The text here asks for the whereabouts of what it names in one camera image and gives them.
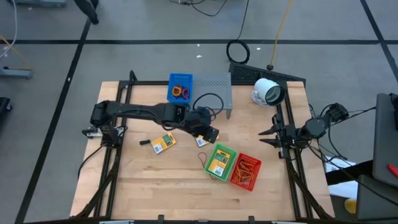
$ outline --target yellow cable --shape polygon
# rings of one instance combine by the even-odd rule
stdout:
[[[11,50],[14,51],[15,54],[17,54],[22,59],[22,61],[27,65],[27,68],[22,68],[22,67],[12,67],[11,68],[10,67],[10,69],[30,70],[29,61],[21,53],[19,53],[19,51],[15,47],[13,47],[2,35],[0,35],[0,39],[2,39],[8,45],[8,47],[11,48]]]
[[[282,31],[282,27],[284,26],[284,23],[285,23],[285,20],[286,20],[286,15],[289,12],[290,7],[292,6],[292,3],[293,3],[293,0],[289,0],[289,3],[287,5],[287,9],[286,9],[285,14],[284,14],[284,18],[282,19],[282,22],[280,23],[279,30],[278,30],[278,33],[277,33],[276,39],[275,39],[274,51],[272,52],[272,58],[271,58],[270,65],[272,65],[272,63],[274,62],[274,57],[275,57],[275,53],[276,53],[276,46],[278,45],[278,38],[279,38],[280,32]]]

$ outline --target white paper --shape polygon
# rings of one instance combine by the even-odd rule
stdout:
[[[341,168],[355,165],[355,162],[350,162],[350,161],[345,162],[337,158],[334,158],[332,160],[332,163],[338,165]],[[325,172],[331,172],[334,170],[338,170],[338,168],[334,165],[326,163],[325,170],[326,170]],[[329,193],[335,196],[356,199],[358,193],[358,183],[356,181],[349,181],[349,182],[331,185],[329,186]]]

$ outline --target white camera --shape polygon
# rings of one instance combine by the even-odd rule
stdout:
[[[285,93],[285,89],[276,82],[260,78],[254,84],[254,91],[251,93],[251,97],[261,106],[275,106],[284,100]]]

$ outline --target perforated metal plate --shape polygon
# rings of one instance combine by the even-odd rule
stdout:
[[[215,93],[224,101],[224,109],[232,109],[231,74],[224,73],[194,73],[191,108],[193,102],[205,93]],[[211,109],[220,109],[221,101],[216,96],[208,95],[201,98],[197,106],[208,106]]]

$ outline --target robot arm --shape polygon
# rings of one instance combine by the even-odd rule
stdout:
[[[210,126],[211,114],[206,108],[187,110],[184,105],[158,103],[154,106],[132,105],[115,101],[102,101],[95,105],[90,123],[100,128],[103,138],[117,142],[119,131],[111,125],[114,118],[132,118],[154,121],[165,130],[180,129],[193,137],[214,143],[219,131]]]

